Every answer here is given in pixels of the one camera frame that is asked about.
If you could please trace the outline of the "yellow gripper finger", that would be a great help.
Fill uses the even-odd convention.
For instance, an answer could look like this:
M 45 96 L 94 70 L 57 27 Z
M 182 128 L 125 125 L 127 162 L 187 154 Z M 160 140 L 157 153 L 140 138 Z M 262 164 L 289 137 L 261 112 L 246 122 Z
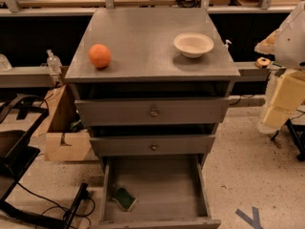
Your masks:
M 305 72 L 287 70 L 273 77 L 266 91 L 261 124 L 267 129 L 280 129 L 305 101 Z

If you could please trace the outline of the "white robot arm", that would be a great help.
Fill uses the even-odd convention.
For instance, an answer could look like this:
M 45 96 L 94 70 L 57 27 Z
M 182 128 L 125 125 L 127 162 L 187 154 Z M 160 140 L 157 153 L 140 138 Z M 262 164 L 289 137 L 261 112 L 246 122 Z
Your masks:
M 273 54 L 285 72 L 271 75 L 265 93 L 258 130 L 278 131 L 305 101 L 305 1 L 297 4 L 279 28 L 259 42 L 254 50 Z

